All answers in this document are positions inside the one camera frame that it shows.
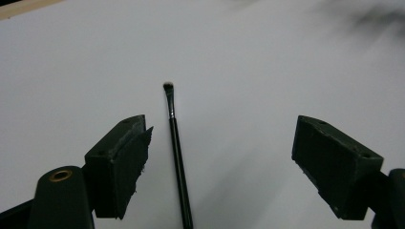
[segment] makeup brush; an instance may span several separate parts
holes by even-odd
[[[191,218],[190,201],[188,200],[187,184],[185,182],[184,167],[182,165],[181,146],[179,139],[179,130],[175,116],[174,103],[174,88],[172,82],[163,84],[164,91],[167,96],[167,104],[169,108],[169,123],[172,136],[173,156],[175,159],[176,177],[179,189],[179,198],[181,205],[182,228],[192,229],[193,219]]]

